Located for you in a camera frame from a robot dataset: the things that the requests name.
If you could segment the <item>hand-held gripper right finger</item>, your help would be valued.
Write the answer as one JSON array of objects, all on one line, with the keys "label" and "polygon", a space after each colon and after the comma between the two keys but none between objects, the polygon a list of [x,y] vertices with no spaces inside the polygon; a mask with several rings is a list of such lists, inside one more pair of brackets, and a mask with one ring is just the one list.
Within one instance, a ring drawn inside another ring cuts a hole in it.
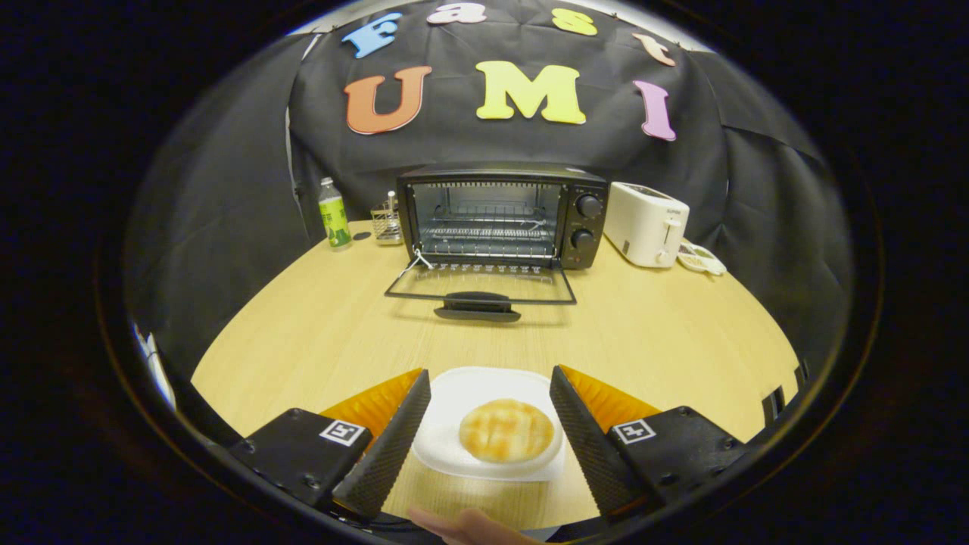
[{"label": "hand-held gripper right finger", "polygon": [[600,514],[618,519],[708,490],[749,445],[689,406],[660,411],[568,366],[550,399]]}]

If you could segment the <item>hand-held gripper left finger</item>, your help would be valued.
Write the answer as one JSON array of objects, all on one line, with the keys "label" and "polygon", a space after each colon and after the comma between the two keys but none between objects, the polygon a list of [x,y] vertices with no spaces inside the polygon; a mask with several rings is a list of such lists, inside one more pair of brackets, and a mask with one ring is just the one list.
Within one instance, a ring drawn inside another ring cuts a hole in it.
[{"label": "hand-held gripper left finger", "polygon": [[426,369],[412,369],[322,412],[290,408],[235,442],[243,466],[322,512],[380,515],[432,400]]}]

